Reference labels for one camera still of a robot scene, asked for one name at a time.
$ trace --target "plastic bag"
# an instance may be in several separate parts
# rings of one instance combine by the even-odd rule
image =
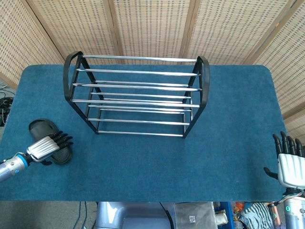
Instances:
[[[177,229],[217,229],[213,202],[175,204]]]

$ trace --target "robotic hand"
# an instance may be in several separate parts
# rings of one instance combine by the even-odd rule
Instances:
[[[299,139],[295,142],[290,136],[281,132],[282,143],[277,135],[273,135],[278,159],[278,174],[264,167],[265,173],[277,179],[286,188],[284,195],[301,193],[305,189],[305,152]]]
[[[12,158],[4,160],[0,163],[0,182],[23,171],[31,162],[41,162],[44,165],[49,165],[45,159],[56,151],[63,149],[68,145],[72,145],[73,142],[68,142],[70,139],[72,139],[71,136],[59,131],[56,134],[46,136],[29,146],[26,153],[19,152]]]
[[[284,203],[287,229],[305,228],[305,152],[299,139],[295,142],[281,132],[282,142],[273,135],[278,161],[278,174],[264,167],[265,173],[277,179],[286,188],[283,198],[268,205],[272,207]]]

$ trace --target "label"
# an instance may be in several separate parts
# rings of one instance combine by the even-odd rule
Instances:
[[[190,223],[195,223],[196,222],[196,217],[195,216],[189,216],[190,218]]]

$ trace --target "wicker wall panel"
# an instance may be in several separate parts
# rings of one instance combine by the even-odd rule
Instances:
[[[64,58],[74,51],[85,54],[115,55],[107,0],[29,0]],[[90,59],[89,63],[117,63]]]
[[[255,63],[271,70],[282,113],[305,101],[305,3]]]
[[[20,1],[0,1],[0,50],[0,73],[12,87],[17,87],[28,65],[63,63],[55,46]]]
[[[123,54],[178,58],[189,4],[189,0],[115,0]]]
[[[291,137],[300,139],[305,146],[305,115],[286,124],[286,129]]]
[[[278,0],[202,0],[186,56],[242,64],[285,6]]]

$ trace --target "blue table surface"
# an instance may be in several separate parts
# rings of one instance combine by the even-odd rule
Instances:
[[[186,65],[104,68],[191,72]],[[1,183],[1,200],[270,201],[283,189],[273,133],[285,130],[271,74],[260,65],[211,65],[207,107],[186,139],[96,135],[65,101],[62,65],[27,67],[6,123],[0,157],[25,152],[28,125],[52,120],[73,136],[73,158],[59,166],[32,163]]]

